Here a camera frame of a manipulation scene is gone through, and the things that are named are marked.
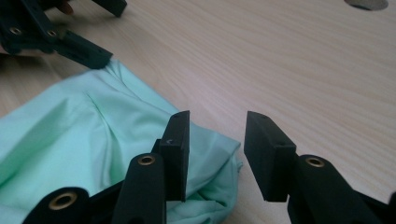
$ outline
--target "light wood surface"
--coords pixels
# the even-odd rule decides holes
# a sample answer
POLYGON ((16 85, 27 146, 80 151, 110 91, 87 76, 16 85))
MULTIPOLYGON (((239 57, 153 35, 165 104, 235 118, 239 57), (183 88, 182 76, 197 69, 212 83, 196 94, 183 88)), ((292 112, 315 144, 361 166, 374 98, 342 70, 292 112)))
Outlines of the light wood surface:
MULTIPOLYGON (((120 19, 89 0, 51 20, 114 53, 195 123, 244 141, 248 110, 272 118, 298 154, 330 161, 356 190, 396 190, 396 1, 129 0, 120 19)), ((85 71, 60 56, 0 56, 0 116, 85 71)), ((248 163, 225 223, 290 223, 248 163)))

